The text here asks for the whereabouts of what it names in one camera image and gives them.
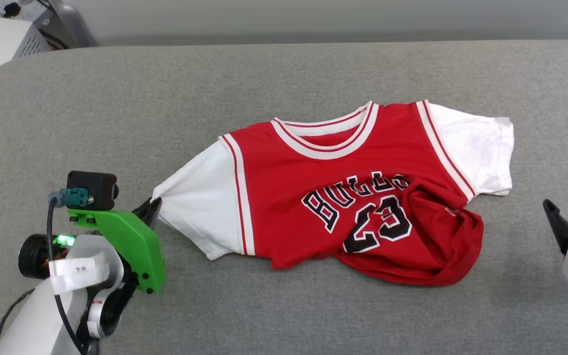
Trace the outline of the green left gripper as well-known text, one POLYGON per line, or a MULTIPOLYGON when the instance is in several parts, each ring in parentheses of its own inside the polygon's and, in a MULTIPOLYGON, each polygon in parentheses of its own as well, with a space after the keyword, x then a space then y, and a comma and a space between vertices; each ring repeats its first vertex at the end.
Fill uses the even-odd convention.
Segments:
POLYGON ((159 293, 166 283, 166 268, 159 237, 154 232, 161 198, 149 198, 128 211, 83 211, 67 209, 74 223, 94 229, 108 240, 117 253, 138 275, 139 288, 149 294, 159 293))

